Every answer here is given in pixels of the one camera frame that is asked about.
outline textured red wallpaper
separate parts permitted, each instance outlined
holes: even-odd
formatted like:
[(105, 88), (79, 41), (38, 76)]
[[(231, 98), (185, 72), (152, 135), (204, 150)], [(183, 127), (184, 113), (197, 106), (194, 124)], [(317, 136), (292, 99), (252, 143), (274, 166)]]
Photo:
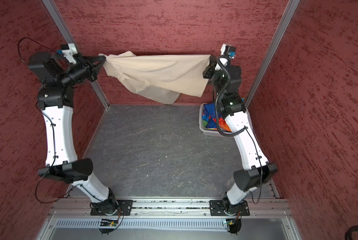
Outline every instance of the textured red wallpaper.
[[(136, 55), (215, 54), (223, 43), (238, 48), (244, 97), (262, 63), (288, 0), (56, 0), (83, 53)], [(116, 78), (100, 75), (111, 104), (156, 103), (130, 93)], [(181, 95), (176, 104), (212, 101)]]
[(301, 1), (249, 110), (302, 238), (343, 239), (358, 224), (358, 1)]
[[(54, 48), (64, 43), (40, 0), (0, 1), (0, 239), (34, 239), (51, 207), (34, 198), (47, 146), (44, 120), (35, 109), (40, 83), (17, 54), (24, 36)], [(22, 50), (27, 59), (46, 49), (26, 41)], [(74, 142), (82, 157), (104, 108), (89, 83), (76, 89), (74, 101)], [(52, 200), (66, 187), (45, 180), (39, 197)]]

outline gray plastic basket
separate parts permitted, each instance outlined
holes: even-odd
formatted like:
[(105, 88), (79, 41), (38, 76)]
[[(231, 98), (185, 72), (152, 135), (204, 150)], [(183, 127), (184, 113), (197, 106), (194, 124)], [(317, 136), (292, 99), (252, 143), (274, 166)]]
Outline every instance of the gray plastic basket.
[(199, 128), (200, 130), (203, 132), (204, 135), (206, 136), (215, 136), (215, 137), (224, 137), (222, 135), (220, 135), (220, 133), (217, 130), (206, 130), (205, 127), (203, 127), (203, 109), (204, 109), (204, 105), (207, 103), (202, 103), (201, 104), (201, 108), (199, 110)]

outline robotic arm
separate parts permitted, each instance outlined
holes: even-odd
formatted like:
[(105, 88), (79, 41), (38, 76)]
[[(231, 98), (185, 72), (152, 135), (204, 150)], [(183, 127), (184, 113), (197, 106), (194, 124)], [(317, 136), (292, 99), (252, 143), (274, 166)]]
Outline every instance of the robotic arm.
[(222, 132), (216, 121), (218, 132), (226, 137), (234, 137), (242, 157), (243, 169), (234, 172), (234, 185), (225, 193), (221, 209), (227, 215), (236, 215), (249, 193), (261, 188), (278, 171), (275, 163), (270, 164), (264, 156), (253, 134), (248, 112), (238, 94), (242, 82), (239, 66), (231, 65), (236, 48), (223, 44), (219, 57), (211, 56), (210, 65), (204, 70), (203, 77), (209, 78), (217, 97), (215, 112), (217, 119), (224, 118), (232, 133)]
[[(91, 215), (118, 214), (114, 193), (95, 176), (89, 158), (78, 161), (72, 139), (73, 86), (83, 84), (86, 79), (95, 81), (105, 56), (82, 56), (74, 44), (62, 45), (62, 53), (38, 52), (31, 55), (28, 63), (42, 83), (37, 103), (47, 129), (46, 167), (39, 169), (38, 174), (79, 188), (91, 199)], [(60, 67), (57, 59), (68, 60), (66, 69)]]

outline beige cloth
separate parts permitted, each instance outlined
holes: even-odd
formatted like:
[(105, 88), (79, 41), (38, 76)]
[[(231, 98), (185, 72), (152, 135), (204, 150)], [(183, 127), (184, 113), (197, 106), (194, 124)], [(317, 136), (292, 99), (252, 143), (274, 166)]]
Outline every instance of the beige cloth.
[(201, 97), (208, 81), (202, 73), (210, 55), (136, 56), (127, 51), (104, 56), (108, 76), (130, 92), (163, 104), (174, 103), (180, 93)]

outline metal post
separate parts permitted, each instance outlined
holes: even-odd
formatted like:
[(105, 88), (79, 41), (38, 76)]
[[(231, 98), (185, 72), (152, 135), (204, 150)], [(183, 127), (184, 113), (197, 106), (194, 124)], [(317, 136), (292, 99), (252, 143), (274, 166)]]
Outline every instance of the metal post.
[[(45, 7), (47, 8), (49, 14), (51, 15), (53, 21), (56, 23), (56, 26), (59, 28), (59, 31), (63, 35), (64, 39), (67, 43), (74, 43), (78, 52), (79, 46), (77, 45), (74, 37), (72, 36), (71, 32), (69, 31), (66, 22), (64, 21), (63, 17), (61, 16), (57, 6), (53, 0), (42, 0)], [(109, 108), (109, 102), (105, 97), (103, 90), (100, 88), (100, 85), (97, 81), (90, 82), (92, 87), (95, 90), (95, 93), (99, 97), (100, 101), (102, 102), (105, 109)]]
[(268, 50), (266, 55), (264, 56), (262, 65), (259, 68), (258, 74), (256, 75), (253, 84), (251, 86), (251, 89), (247, 96), (244, 98), (244, 106), (248, 108), (256, 89), (258, 89), (258, 86), (263, 78), (264, 73), (267, 70), (268, 65), (270, 64), (270, 61), (272, 59), (272, 56), (274, 55), (280, 40), (283, 37), (284, 32), (287, 29), (288, 24), (290, 23), (290, 20), (292, 18), (292, 15), (295, 12), (295, 9), (297, 8), (300, 0), (290, 0), (286, 6), (286, 9), (284, 10), (283, 16), (280, 19), (280, 22), (278, 24), (278, 27), (275, 31), (274, 36), (272, 37), (271, 43), (268, 46)]

